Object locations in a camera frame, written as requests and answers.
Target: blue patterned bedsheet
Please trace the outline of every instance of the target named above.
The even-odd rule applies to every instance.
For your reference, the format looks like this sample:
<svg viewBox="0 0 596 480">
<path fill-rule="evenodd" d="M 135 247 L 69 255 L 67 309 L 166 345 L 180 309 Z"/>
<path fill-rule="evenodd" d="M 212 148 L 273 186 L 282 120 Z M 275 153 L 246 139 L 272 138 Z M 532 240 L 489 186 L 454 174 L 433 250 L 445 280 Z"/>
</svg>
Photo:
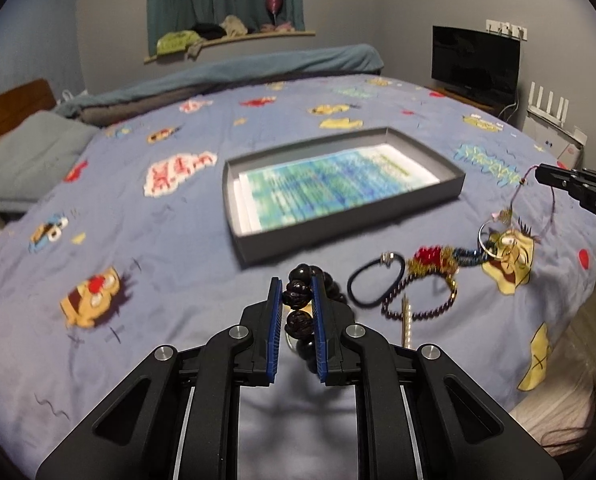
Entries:
<svg viewBox="0 0 596 480">
<path fill-rule="evenodd" d="M 102 131 L 65 182 L 0 236 L 3 448 L 33 477 L 153 348 L 204 344 L 264 299 L 272 276 L 286 281 L 300 262 L 344 285 L 381 251 L 475 249 L 479 226 L 507 205 L 524 172 L 555 163 L 496 122 L 411 84 L 341 76 L 220 92 Z M 386 125 L 465 170 L 458 200 L 240 268 L 222 205 L 227 159 Z M 450 311 L 413 325 L 414 346 L 439 345 L 507 409 L 540 383 L 550 349 L 596 280 L 596 218 L 557 191 L 554 224 L 542 233 L 551 204 L 550 190 L 530 179 L 514 204 L 527 225 L 516 253 L 500 266 L 461 269 Z M 390 278 L 364 280 L 367 299 Z M 429 278 L 411 286 L 410 300 L 414 311 L 427 310 L 446 295 Z M 379 309 L 356 310 L 356 318 L 399 343 L 399 323 Z M 241 399 L 240 478 L 356 478 L 353 389 L 325 389 L 282 343 L 276 384 L 244 388 Z"/>
</svg>

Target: blue wall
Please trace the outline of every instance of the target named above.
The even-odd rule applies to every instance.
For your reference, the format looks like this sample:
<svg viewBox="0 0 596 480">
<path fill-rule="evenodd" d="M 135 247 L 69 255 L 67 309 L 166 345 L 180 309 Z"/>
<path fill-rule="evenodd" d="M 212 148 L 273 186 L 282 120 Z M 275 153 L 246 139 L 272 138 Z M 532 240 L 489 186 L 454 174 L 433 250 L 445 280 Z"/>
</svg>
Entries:
<svg viewBox="0 0 596 480">
<path fill-rule="evenodd" d="M 76 0 L 7 0 L 0 10 L 0 94 L 44 78 L 59 98 L 84 90 Z"/>
</svg>

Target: tv stand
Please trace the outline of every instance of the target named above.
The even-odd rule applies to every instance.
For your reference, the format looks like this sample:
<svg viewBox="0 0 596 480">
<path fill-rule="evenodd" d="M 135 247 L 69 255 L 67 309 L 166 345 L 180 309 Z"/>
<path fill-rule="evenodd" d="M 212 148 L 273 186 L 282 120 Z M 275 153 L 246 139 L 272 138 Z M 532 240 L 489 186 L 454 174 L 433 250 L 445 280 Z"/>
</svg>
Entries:
<svg viewBox="0 0 596 480">
<path fill-rule="evenodd" d="M 500 115 L 500 113 L 502 112 L 502 110 L 508 106 L 510 103 L 495 103 L 493 105 L 489 105 L 489 104 L 484 104 L 481 102 L 478 102 L 478 96 L 465 96 L 462 94 L 459 94 L 458 92 L 454 91 L 454 90 L 448 90 L 447 88 L 443 88 L 440 86 L 434 86 L 432 88 L 432 90 L 434 92 L 438 92 L 439 94 L 442 94 L 446 97 L 450 97 L 451 99 L 454 99 L 456 101 L 460 101 L 461 103 L 465 103 L 467 105 L 471 105 L 474 108 L 478 108 L 478 110 L 482 110 L 483 112 L 486 112 L 490 115 L 493 115 L 494 117 L 498 117 Z"/>
</svg>

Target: white router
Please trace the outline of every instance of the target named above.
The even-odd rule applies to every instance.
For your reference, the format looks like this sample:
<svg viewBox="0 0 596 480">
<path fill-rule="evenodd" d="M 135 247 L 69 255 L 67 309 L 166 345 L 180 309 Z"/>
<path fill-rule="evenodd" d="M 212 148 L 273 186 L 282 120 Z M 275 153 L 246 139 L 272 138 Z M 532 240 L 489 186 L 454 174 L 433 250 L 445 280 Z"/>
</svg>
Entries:
<svg viewBox="0 0 596 480">
<path fill-rule="evenodd" d="M 558 128 L 564 129 L 565 121 L 567 120 L 567 110 L 569 108 L 569 99 L 560 98 L 560 103 L 558 104 L 558 113 L 555 116 L 552 115 L 552 104 L 553 104 L 553 92 L 549 92 L 549 99 L 547 100 L 547 109 L 542 110 L 540 105 L 542 104 L 542 94 L 544 92 L 544 88 L 542 86 L 538 90 L 538 100 L 536 101 L 536 105 L 534 105 L 534 93 L 536 92 L 536 83 L 532 81 L 532 87 L 529 91 L 529 104 L 527 106 L 527 111 L 533 113 L 534 115 L 544 119 L 545 121 L 557 126 Z"/>
</svg>

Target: red nose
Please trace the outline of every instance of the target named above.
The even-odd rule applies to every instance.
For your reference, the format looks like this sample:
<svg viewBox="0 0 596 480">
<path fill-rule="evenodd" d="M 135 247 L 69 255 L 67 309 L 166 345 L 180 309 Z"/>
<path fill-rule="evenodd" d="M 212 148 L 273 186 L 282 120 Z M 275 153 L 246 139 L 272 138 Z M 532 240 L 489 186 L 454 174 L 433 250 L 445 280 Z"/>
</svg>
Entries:
<svg viewBox="0 0 596 480">
<path fill-rule="evenodd" d="M 100 292 L 103 283 L 105 283 L 104 276 L 94 276 L 89 280 L 89 291 L 92 294 Z"/>
</svg>

